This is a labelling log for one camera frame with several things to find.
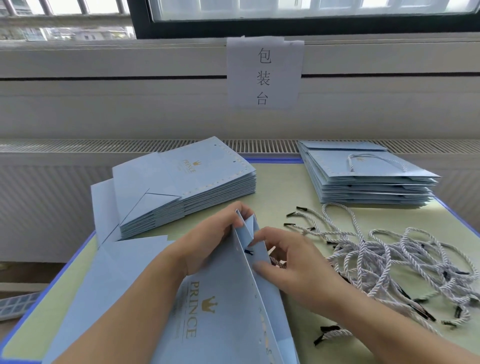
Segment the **table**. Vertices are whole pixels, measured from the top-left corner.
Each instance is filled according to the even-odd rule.
[[[286,221],[306,226],[307,223],[301,218],[286,218],[285,215],[294,211],[296,206],[321,210],[318,196],[301,159],[250,159],[250,162],[257,168],[257,192],[241,200],[253,208],[261,226],[282,227]],[[186,216],[138,237],[168,235],[169,240],[175,240],[196,223],[226,205],[227,203],[217,205]],[[409,226],[424,229],[437,239],[456,245],[480,267],[480,237],[441,201],[431,201],[421,208],[380,205],[350,207],[355,212],[364,234],[379,228],[399,233]],[[350,217],[343,210],[331,207],[328,212],[340,229],[353,231]],[[324,255],[331,254],[331,247],[319,239],[314,242]],[[4,340],[0,346],[0,364],[41,362],[90,267],[95,252],[96,237],[93,233]],[[393,274],[412,296],[418,297],[430,291],[413,273],[397,270]],[[301,364],[375,362],[372,354],[354,338],[322,342],[315,347],[313,341],[320,334],[320,326],[333,323],[299,307],[286,296],[283,300]],[[455,307],[441,298],[432,300],[426,307],[437,318],[452,317],[455,311]],[[480,309],[472,309],[472,320],[461,328],[450,329],[440,324],[434,325],[449,340],[480,354]]]

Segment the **pile of rope handles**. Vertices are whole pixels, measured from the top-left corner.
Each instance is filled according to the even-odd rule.
[[[351,216],[355,232],[341,231],[327,215],[328,206],[338,206],[347,211]],[[366,240],[353,211],[337,203],[324,204],[322,214],[305,207],[297,207],[297,209],[301,212],[292,212],[287,217],[303,217],[311,222],[312,226],[304,228],[294,223],[285,223],[284,225],[298,229],[304,235],[319,236],[327,244],[334,246],[334,253],[327,258],[328,262],[346,281],[367,296],[412,318],[436,334],[439,333],[429,323],[435,322],[435,317],[421,305],[435,296],[441,295],[456,306],[454,318],[441,320],[443,325],[457,327],[470,320],[468,307],[480,302],[480,294],[475,292],[471,286],[478,279],[479,272],[470,258],[458,248],[439,242],[428,232],[416,228],[405,229],[403,235],[393,231],[374,229],[369,232],[369,239]],[[312,215],[323,221],[332,230],[320,231]],[[411,238],[410,235],[413,231],[424,234],[427,240]],[[379,235],[389,236],[397,242],[386,244],[380,240]],[[358,239],[358,242],[352,241],[351,237]],[[457,268],[448,258],[445,248],[462,257],[468,264],[470,272]],[[276,261],[273,257],[271,260],[274,265],[281,268],[286,267],[285,264]],[[390,270],[393,265],[404,266],[418,273],[432,287],[432,291],[422,297],[412,299],[391,277]],[[352,335],[350,331],[342,329],[338,325],[321,327],[321,330],[322,335],[314,341],[315,345],[323,340]]]

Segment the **window frame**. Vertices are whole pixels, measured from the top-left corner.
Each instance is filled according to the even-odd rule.
[[[480,32],[480,12],[153,22],[148,0],[127,1],[137,39]],[[398,6],[401,2],[389,1]]]

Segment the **left hand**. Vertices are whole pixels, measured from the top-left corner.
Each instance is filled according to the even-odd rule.
[[[243,219],[253,215],[248,206],[236,201],[203,220],[168,247],[168,250],[179,259],[186,276],[199,271],[205,259],[228,235],[231,226],[239,228],[243,225],[236,210],[240,211]]]

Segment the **blue table edge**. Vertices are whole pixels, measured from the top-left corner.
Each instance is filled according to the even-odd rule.
[[[245,158],[249,163],[264,163],[264,164],[303,164],[303,160],[298,157],[290,157],[290,158]],[[467,227],[470,231],[472,231],[476,236],[480,238],[480,233],[478,233],[473,227],[470,226],[465,220],[463,220],[456,212],[454,212],[451,208],[449,208],[442,200],[439,198],[435,197],[435,200],[438,201],[439,204],[441,204],[445,209],[448,210],[458,221],[460,221],[465,227]],[[40,304],[40,302],[43,300],[43,298],[46,296],[46,294],[51,290],[51,288],[57,283],[57,281],[60,279],[60,277],[65,273],[65,271],[70,267],[70,265],[73,263],[73,261],[77,258],[78,254],[86,247],[86,245],[92,240],[93,236],[95,235],[95,231],[93,231],[90,236],[85,240],[85,242],[82,244],[82,246],[77,250],[77,252],[71,257],[71,259],[68,261],[67,264],[62,268],[62,270],[57,274],[55,279],[43,290],[43,292],[40,294],[40,296],[37,298],[37,301],[30,307],[30,309],[22,316],[22,318],[17,322],[15,327],[10,331],[10,333],[2,340],[0,344],[0,364],[41,364],[42,362],[39,362],[37,360],[24,360],[24,359],[4,359],[2,357],[3,355],[3,349],[5,346],[8,344],[10,339],[15,335],[17,330],[23,325],[25,320],[30,316],[30,314],[33,312],[33,310],[36,309],[36,307]]]

